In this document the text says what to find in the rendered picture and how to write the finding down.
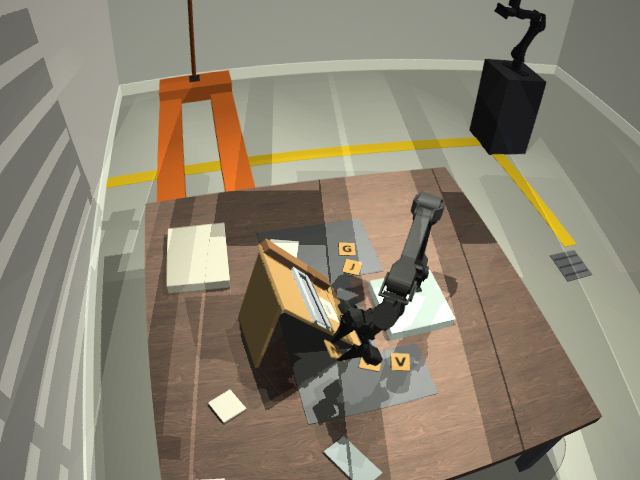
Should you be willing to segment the cream flat rectangular block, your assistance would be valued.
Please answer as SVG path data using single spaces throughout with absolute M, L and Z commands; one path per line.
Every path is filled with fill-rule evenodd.
M 224 223 L 168 229 L 168 293 L 230 288 Z

